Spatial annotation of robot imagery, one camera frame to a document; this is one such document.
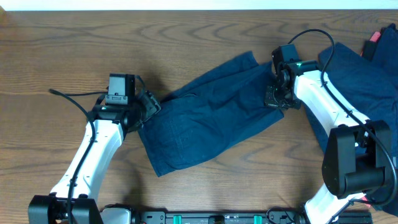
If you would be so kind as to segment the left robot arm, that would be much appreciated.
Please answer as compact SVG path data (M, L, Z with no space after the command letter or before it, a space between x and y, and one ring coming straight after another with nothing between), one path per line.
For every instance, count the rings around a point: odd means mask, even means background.
M101 95L85 112L85 135L69 168L48 195L31 200L29 223L140 223L141 216L132 207L115 203L99 210L97 200L126 134L141 129L160 109L148 90L137 95Z

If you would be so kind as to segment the navy blue shorts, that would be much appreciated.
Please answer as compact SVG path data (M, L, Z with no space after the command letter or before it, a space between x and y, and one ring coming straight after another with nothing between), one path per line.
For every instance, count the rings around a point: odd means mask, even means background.
M139 130L156 175L209 161L281 120L264 105L271 66L245 52L167 95Z

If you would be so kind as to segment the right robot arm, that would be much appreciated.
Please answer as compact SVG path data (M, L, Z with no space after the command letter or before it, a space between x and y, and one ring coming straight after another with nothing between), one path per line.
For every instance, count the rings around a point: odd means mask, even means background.
M316 61L278 62L276 81L267 87L264 103L287 110L304 104L328 136L322 164L323 185L304 205L297 223L333 223L351 204L381 188L397 194L397 173L389 155L391 130L371 121L333 86Z

